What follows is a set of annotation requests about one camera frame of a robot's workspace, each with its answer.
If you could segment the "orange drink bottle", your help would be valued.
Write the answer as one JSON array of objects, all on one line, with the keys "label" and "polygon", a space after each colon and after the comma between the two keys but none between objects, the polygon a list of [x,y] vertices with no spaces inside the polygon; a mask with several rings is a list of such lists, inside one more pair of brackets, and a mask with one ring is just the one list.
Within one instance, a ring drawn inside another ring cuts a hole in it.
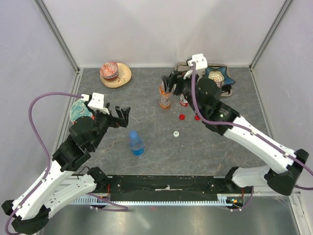
[{"label": "orange drink bottle", "polygon": [[168,93],[164,89],[164,84],[162,83],[159,87],[160,92],[160,106],[162,109],[169,109],[171,107],[171,93]]}]

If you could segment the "clear bottle red cap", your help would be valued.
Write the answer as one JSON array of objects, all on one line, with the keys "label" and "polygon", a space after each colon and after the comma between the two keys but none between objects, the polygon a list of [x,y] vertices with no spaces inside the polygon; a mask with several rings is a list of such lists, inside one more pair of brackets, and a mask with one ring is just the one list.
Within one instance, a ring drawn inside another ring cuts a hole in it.
[{"label": "clear bottle red cap", "polygon": [[185,99],[184,95],[181,94],[180,95],[180,101],[179,101],[180,105],[183,107],[187,107],[188,106],[188,101]]}]

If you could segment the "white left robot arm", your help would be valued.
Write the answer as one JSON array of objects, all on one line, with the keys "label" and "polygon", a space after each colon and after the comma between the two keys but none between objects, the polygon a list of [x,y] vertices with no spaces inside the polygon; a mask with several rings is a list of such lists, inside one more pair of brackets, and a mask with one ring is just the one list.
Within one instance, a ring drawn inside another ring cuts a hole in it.
[{"label": "white left robot arm", "polygon": [[33,235],[41,230],[50,218],[76,198],[91,192],[103,192],[110,183],[99,168],[92,167],[70,186],[61,191],[56,188],[87,160],[99,146],[107,130],[127,127],[130,108],[115,107],[111,112],[93,112],[94,117],[79,117],[69,129],[68,138],[49,159],[47,168],[34,184],[19,198],[7,200],[2,209],[9,216],[15,234]]}]

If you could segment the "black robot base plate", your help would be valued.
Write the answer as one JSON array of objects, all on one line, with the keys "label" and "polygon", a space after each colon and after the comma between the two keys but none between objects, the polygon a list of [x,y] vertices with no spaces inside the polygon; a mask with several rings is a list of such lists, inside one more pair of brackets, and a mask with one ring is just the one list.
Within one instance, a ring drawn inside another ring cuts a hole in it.
[{"label": "black robot base plate", "polygon": [[92,192],[108,195],[113,201],[196,200],[217,199],[219,194],[241,195],[252,192],[252,187],[241,188],[225,177],[111,175]]}]

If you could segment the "blue water bottle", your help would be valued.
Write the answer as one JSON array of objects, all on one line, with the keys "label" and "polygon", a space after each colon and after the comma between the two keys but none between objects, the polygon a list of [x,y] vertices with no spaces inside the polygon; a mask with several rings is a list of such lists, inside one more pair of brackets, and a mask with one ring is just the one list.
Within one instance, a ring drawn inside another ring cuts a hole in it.
[{"label": "blue water bottle", "polygon": [[137,131],[131,131],[129,133],[129,145],[132,153],[136,156],[140,156],[144,152],[144,143],[137,133]]}]

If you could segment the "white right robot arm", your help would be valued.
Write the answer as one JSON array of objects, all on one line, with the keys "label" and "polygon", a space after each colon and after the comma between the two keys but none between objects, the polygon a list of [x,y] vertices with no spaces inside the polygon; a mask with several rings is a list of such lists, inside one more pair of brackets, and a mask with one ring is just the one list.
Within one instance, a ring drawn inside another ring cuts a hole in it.
[{"label": "white right robot arm", "polygon": [[206,128],[237,142],[265,162],[261,167],[231,168],[224,180],[228,192],[268,186],[278,194],[291,195],[309,157],[307,151],[287,148],[253,127],[220,101],[222,90],[207,77],[184,78],[182,73],[173,71],[161,79],[166,92],[184,96]]}]

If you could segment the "white orange-bottle cap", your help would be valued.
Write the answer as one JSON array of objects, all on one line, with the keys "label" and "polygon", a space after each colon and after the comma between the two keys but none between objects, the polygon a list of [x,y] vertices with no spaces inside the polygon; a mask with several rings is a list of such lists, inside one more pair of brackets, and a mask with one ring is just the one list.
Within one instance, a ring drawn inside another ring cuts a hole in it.
[{"label": "white orange-bottle cap", "polygon": [[173,132],[173,136],[176,138],[176,137],[178,137],[179,136],[179,131],[174,131]]}]

